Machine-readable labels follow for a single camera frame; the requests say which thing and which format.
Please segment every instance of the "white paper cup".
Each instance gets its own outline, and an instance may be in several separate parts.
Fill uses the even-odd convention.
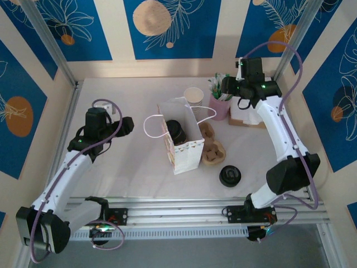
[[[203,96],[203,91],[199,88],[187,88],[184,92],[184,97],[191,106],[202,103]]]

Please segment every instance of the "gray floor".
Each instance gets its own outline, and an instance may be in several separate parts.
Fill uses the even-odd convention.
[[[116,251],[70,242],[35,267],[234,268],[329,267],[315,225],[287,226],[261,244],[246,238],[126,241]]]

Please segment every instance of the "white string handle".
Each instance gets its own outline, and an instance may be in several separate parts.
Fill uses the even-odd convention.
[[[205,118],[205,119],[202,119],[200,122],[197,122],[197,125],[199,125],[199,124],[202,123],[203,121],[206,121],[207,119],[213,118],[213,117],[215,117],[215,116],[217,115],[216,110],[215,110],[215,109],[212,109],[212,108],[210,108],[210,107],[206,107],[206,106],[191,106],[191,108],[195,108],[195,107],[206,108],[206,109],[209,109],[209,110],[214,111],[214,116],[209,116],[209,117],[207,117],[207,118]]]
[[[145,129],[145,123],[146,123],[146,121],[147,121],[149,118],[155,117],[155,116],[163,116],[163,115],[162,115],[162,114],[154,114],[154,115],[149,116],[148,118],[146,118],[145,121],[144,121],[144,125],[143,125],[143,126],[144,126],[144,132],[145,132],[146,136],[148,136],[148,137],[150,137],[150,138],[161,138],[161,137],[167,135],[167,134],[168,134],[168,131],[167,131],[166,133],[162,134],[161,136],[154,137],[154,136],[149,135],[149,134],[147,133],[146,129]]]

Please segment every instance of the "pink cup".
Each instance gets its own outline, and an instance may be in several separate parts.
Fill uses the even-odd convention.
[[[226,102],[222,101],[222,100],[217,100],[211,94],[210,103],[209,103],[208,107],[214,109],[217,112],[217,115],[215,117],[213,117],[212,119],[216,120],[216,121],[225,119],[228,115],[230,102],[231,102],[231,99]],[[213,116],[213,115],[214,115],[214,112],[212,110],[208,110],[208,116]]]

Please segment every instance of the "black cup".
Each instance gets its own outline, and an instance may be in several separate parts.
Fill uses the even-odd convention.
[[[180,123],[178,123],[176,120],[169,120],[166,122],[166,125],[174,145],[179,145],[186,141],[186,134]]]

